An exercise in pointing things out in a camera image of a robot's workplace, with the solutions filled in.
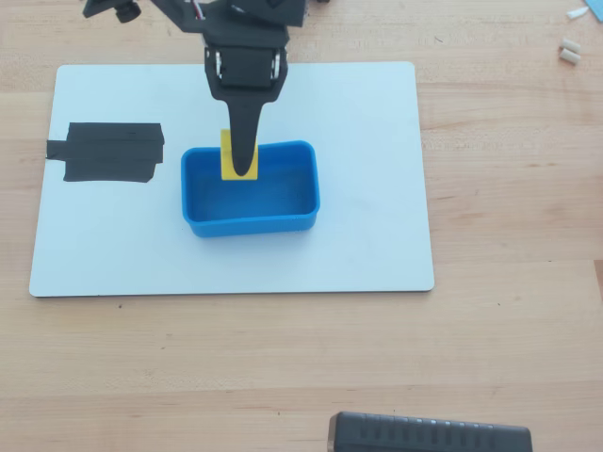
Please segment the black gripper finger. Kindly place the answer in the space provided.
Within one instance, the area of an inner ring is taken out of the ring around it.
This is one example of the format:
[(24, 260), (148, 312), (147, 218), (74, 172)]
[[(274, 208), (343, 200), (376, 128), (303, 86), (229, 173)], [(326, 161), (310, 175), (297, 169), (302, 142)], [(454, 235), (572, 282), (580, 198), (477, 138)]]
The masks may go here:
[(262, 108), (275, 102), (287, 76), (283, 48), (205, 48), (205, 74), (212, 96), (227, 104), (235, 174), (252, 166)]

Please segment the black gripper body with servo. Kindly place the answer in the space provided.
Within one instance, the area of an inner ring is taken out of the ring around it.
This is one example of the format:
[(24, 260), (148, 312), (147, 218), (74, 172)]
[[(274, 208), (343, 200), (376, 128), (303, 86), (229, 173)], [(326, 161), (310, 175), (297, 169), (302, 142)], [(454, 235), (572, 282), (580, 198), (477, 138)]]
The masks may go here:
[(208, 78), (228, 89), (270, 89), (286, 72), (287, 1), (156, 1), (185, 33), (202, 36)]

